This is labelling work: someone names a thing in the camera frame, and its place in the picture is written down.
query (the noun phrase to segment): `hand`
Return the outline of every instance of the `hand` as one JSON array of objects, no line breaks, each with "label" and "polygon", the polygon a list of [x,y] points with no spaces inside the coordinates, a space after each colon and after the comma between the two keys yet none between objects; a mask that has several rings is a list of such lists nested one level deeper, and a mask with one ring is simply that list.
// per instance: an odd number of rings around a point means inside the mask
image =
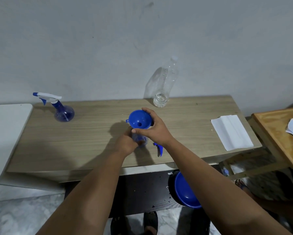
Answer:
[{"label": "hand", "polygon": [[131,138],[131,130],[132,127],[129,126],[124,134],[116,140],[114,146],[114,151],[119,152],[124,157],[127,157],[129,154],[131,154],[136,149],[136,147],[140,145],[140,142],[137,143]]},{"label": "hand", "polygon": [[142,110],[148,112],[151,115],[154,121],[154,125],[152,128],[149,129],[135,128],[132,130],[132,133],[147,136],[153,142],[156,142],[157,144],[162,145],[163,147],[167,146],[169,142],[173,139],[173,136],[168,131],[163,120],[160,117],[158,117],[154,110],[150,110],[149,108],[145,107],[142,107]]}]

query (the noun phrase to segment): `right hand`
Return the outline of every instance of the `right hand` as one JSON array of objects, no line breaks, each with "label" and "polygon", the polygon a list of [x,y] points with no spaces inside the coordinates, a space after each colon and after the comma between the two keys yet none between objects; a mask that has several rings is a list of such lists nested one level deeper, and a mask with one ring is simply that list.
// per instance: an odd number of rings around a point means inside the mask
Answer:
[{"label": "right hand", "polygon": [[158,117],[154,110],[150,110],[149,108],[145,107],[142,107],[142,110],[148,112],[151,115],[154,121],[154,125],[149,129],[134,128],[131,132],[146,136],[150,138],[153,142],[156,142],[163,147],[167,146],[169,142],[173,139],[173,136],[168,131],[163,120]]}]

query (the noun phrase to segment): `blue bowl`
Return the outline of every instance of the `blue bowl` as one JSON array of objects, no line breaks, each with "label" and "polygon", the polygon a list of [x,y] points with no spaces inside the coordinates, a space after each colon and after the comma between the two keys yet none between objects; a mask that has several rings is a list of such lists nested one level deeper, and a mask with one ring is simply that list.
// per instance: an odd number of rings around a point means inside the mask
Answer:
[{"label": "blue bowl", "polygon": [[151,115],[144,110],[135,110],[131,112],[126,122],[133,128],[147,129],[151,126],[153,120]]},{"label": "blue bowl", "polygon": [[198,199],[195,197],[193,191],[191,190],[188,182],[180,172],[178,172],[178,174],[176,175],[175,191],[177,197],[184,205],[194,209],[199,209],[202,207]]}]

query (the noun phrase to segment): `spray nozzle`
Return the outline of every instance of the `spray nozzle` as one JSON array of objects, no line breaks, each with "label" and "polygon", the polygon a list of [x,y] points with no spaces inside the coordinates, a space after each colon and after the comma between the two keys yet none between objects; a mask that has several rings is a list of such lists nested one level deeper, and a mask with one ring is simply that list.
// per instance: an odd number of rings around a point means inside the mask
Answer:
[{"label": "spray nozzle", "polygon": [[55,104],[58,102],[58,100],[62,98],[61,96],[52,95],[48,93],[42,93],[42,92],[34,92],[33,95],[39,97],[42,100],[43,105],[45,105],[47,101],[51,102],[52,104]]}]

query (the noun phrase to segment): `white wall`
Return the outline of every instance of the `white wall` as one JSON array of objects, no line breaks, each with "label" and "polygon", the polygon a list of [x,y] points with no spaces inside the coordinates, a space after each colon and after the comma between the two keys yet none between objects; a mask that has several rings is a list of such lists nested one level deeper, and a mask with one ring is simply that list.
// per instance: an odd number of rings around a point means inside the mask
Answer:
[{"label": "white wall", "polygon": [[0,103],[231,94],[245,115],[293,103],[293,0],[0,0]]}]

